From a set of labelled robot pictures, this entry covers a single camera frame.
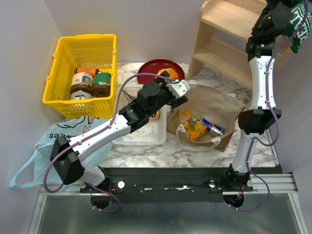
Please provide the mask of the orange citrus fruit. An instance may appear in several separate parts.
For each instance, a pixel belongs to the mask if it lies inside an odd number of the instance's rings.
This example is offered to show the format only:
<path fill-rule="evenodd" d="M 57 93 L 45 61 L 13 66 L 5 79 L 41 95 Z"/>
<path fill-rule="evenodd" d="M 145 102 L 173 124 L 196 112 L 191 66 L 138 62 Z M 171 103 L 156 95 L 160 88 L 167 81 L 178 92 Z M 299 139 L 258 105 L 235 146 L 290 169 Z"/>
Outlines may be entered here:
<path fill-rule="evenodd" d="M 154 113 L 151 117 L 149 117 L 149 120 L 157 120 L 160 118 L 160 110 L 158 110 L 156 113 Z"/>

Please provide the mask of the orange ring doughnut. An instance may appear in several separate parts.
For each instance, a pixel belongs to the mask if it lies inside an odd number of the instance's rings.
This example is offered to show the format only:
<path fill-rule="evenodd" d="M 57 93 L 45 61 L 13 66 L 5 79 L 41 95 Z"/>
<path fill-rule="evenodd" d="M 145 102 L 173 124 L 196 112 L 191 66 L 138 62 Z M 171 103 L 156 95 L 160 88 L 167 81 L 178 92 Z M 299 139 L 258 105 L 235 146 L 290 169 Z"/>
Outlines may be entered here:
<path fill-rule="evenodd" d="M 179 80 L 178 73 L 173 69 L 173 68 L 164 68 L 158 71 L 158 75 L 174 79 L 174 80 Z"/>

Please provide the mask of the yellow berries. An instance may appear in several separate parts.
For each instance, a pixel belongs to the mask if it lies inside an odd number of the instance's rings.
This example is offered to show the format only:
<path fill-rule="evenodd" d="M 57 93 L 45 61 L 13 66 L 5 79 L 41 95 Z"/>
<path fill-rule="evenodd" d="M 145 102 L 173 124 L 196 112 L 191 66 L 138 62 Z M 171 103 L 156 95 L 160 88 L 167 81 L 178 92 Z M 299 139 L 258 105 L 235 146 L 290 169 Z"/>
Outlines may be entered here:
<path fill-rule="evenodd" d="M 123 90 L 122 91 L 123 95 L 125 96 L 125 98 L 127 99 L 127 102 L 130 104 L 131 102 L 133 102 L 136 98 L 132 95 L 130 95 L 127 91 Z"/>

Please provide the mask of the brown paper bag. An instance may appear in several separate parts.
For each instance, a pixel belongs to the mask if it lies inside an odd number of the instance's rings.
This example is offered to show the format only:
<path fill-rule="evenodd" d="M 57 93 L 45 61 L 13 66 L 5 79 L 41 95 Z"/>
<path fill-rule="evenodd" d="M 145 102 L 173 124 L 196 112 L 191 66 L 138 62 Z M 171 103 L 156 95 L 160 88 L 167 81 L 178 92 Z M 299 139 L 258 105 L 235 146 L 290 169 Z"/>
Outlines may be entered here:
<path fill-rule="evenodd" d="M 186 93 L 188 101 L 172 109 L 167 117 L 167 131 L 175 134 L 181 147 L 194 152 L 206 152 L 215 149 L 224 152 L 229 145 L 238 115 L 245 105 L 217 88 L 190 83 L 190 90 Z M 225 130 L 220 136 L 205 133 L 198 140 L 190 140 L 186 128 L 182 125 L 181 115 L 190 113 L 194 118 L 205 119 Z"/>

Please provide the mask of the light blue plastic grocery bag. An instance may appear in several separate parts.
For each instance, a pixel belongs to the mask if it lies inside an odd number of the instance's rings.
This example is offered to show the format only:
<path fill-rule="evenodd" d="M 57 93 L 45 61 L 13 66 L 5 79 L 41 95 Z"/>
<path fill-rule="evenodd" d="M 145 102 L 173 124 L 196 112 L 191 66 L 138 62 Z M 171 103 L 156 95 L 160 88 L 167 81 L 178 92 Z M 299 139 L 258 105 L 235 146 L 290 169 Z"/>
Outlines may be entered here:
<path fill-rule="evenodd" d="M 53 144 L 58 137 L 65 137 L 66 140 L 69 140 L 107 121 L 108 119 L 88 116 L 66 119 L 52 124 L 35 144 L 32 156 L 11 179 L 9 187 L 30 188 L 43 184 L 44 173 L 50 163 Z M 27 182 L 26 180 L 22 180 L 22 177 L 25 175 L 25 169 L 30 166 L 33 166 L 33 179 Z"/>

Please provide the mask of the green snack packet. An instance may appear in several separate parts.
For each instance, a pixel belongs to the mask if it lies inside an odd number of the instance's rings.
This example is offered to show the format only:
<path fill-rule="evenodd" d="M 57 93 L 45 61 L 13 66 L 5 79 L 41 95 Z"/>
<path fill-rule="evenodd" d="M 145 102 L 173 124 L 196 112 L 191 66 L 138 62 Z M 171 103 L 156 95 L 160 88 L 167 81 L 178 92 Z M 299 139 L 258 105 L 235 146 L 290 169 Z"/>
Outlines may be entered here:
<path fill-rule="evenodd" d="M 296 54 L 312 31 L 312 4 L 308 2 L 306 11 L 304 0 L 294 0 L 291 12 L 292 18 L 287 25 L 286 37 L 291 38 L 289 45 Z"/>

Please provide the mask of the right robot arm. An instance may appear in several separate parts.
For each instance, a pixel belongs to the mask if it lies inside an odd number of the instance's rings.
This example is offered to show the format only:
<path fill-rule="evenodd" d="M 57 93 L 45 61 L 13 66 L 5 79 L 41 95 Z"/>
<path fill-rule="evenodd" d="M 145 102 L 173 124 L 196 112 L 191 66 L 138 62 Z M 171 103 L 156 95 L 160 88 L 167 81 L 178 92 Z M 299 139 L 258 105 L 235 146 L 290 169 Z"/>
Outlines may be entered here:
<path fill-rule="evenodd" d="M 247 185 L 255 146 L 261 141 L 260 136 L 281 117 L 281 110 L 276 109 L 273 97 L 273 66 L 277 52 L 275 41 L 286 32 L 293 6 L 292 0 L 267 1 L 246 44 L 253 95 L 249 109 L 238 117 L 240 141 L 224 179 L 224 185 L 230 191 Z"/>

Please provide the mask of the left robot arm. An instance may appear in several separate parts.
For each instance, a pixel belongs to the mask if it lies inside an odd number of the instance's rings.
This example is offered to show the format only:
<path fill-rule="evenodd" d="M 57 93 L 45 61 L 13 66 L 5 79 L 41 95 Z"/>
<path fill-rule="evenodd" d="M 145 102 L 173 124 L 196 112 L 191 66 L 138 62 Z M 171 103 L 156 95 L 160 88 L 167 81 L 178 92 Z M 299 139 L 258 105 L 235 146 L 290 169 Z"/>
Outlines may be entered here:
<path fill-rule="evenodd" d="M 50 156 L 63 185 L 76 181 L 91 184 L 98 192 L 108 187 L 102 169 L 85 163 L 96 150 L 113 140 L 131 134 L 149 122 L 159 109 L 165 105 L 176 108 L 187 102 L 186 93 L 190 86 L 185 80 L 167 83 L 161 79 L 148 82 L 138 91 L 136 98 L 114 114 L 112 119 L 82 135 L 55 140 Z"/>

